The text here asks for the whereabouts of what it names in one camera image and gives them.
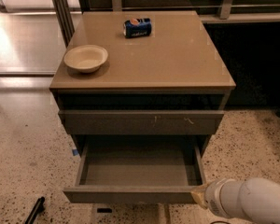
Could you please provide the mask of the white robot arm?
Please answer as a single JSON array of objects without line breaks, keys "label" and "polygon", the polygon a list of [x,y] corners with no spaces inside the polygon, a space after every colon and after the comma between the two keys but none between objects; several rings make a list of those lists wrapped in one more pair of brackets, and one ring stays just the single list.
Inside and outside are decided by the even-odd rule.
[{"label": "white robot arm", "polygon": [[190,192],[194,201],[215,216],[256,224],[280,224],[280,184],[265,178],[246,181],[222,178]]}]

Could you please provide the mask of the cream foam-padded gripper finger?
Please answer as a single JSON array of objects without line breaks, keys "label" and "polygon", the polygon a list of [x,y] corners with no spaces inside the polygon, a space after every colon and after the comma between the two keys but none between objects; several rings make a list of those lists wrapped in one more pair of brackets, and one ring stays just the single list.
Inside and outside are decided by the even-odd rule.
[{"label": "cream foam-padded gripper finger", "polygon": [[190,191],[190,194],[193,200],[198,204],[201,208],[207,209],[207,203],[205,200],[205,193],[208,188],[208,184],[203,184],[195,187]]}]

